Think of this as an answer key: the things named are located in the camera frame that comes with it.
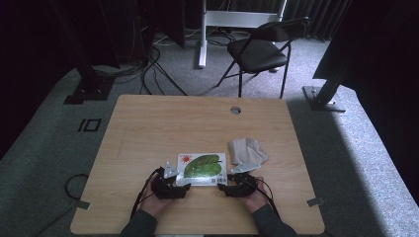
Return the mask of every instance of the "person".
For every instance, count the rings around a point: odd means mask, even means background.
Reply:
[[[256,177],[256,179],[263,181],[262,177]],[[263,182],[260,181],[257,182],[259,190],[266,192],[264,190]],[[151,182],[149,182],[146,187],[144,197],[148,198],[141,202],[139,209],[123,229],[120,236],[153,236],[157,227],[157,219],[163,214],[166,207],[175,201],[174,199],[159,199],[154,196],[153,191],[151,190]],[[238,197],[237,199],[241,201],[251,213],[260,236],[296,236],[295,231],[274,213],[268,200],[260,192],[256,191],[249,197]]]

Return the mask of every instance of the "hole in table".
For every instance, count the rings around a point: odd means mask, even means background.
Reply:
[[[230,111],[234,115],[240,115],[240,113],[241,113],[241,109],[239,107],[231,107]]]

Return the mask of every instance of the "black device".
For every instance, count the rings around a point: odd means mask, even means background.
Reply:
[[[224,191],[227,197],[245,198],[251,196],[257,190],[256,179],[249,173],[237,173],[227,175],[229,181],[236,183],[236,186],[226,186],[217,184],[221,191]]]
[[[184,198],[186,191],[191,187],[191,184],[183,187],[174,187],[173,183],[176,180],[176,176],[164,178],[164,169],[162,167],[157,169],[157,174],[157,177],[151,183],[151,189],[159,199]]]
[[[148,177],[145,185],[142,187],[141,192],[139,192],[138,197],[136,198],[135,204],[132,207],[132,211],[130,214],[130,218],[136,212],[136,209],[140,202],[148,197],[143,197],[145,188],[148,186],[148,183],[151,183],[151,189],[154,191],[154,195],[157,196],[159,199],[175,199],[175,198],[184,198],[186,195],[186,191],[189,190],[191,184],[188,184],[184,187],[174,187],[173,183],[176,180],[176,176],[164,178],[164,168],[160,167],[151,173],[150,177]]]

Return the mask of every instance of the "black tape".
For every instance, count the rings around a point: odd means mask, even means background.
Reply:
[[[308,206],[312,207],[314,205],[322,205],[325,204],[326,201],[322,197],[315,197],[307,201]]]
[[[81,123],[80,123],[79,128],[78,128],[77,131],[81,131],[83,129],[84,122],[86,122],[85,118],[83,120],[81,120]]]
[[[90,203],[83,200],[78,200],[76,202],[76,206],[82,209],[89,209]]]
[[[102,119],[101,118],[97,118],[97,119],[87,119],[87,123],[84,126],[83,131],[98,131],[99,130],[99,126],[101,124]],[[89,128],[90,123],[96,123],[96,126],[94,128]]]

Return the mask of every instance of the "chair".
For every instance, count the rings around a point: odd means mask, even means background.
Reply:
[[[253,73],[255,74],[253,77],[256,77],[260,72],[285,66],[280,95],[280,98],[282,98],[292,51],[291,43],[293,40],[305,36],[308,24],[308,18],[271,22],[255,29],[249,39],[230,42],[227,45],[227,50],[234,60],[216,84],[216,87],[225,78],[239,75],[238,97],[241,97],[243,73]],[[274,42],[285,41],[286,43],[281,48],[274,45]],[[284,54],[286,48],[288,49],[287,55]],[[227,76],[235,63],[240,67],[239,73]]]

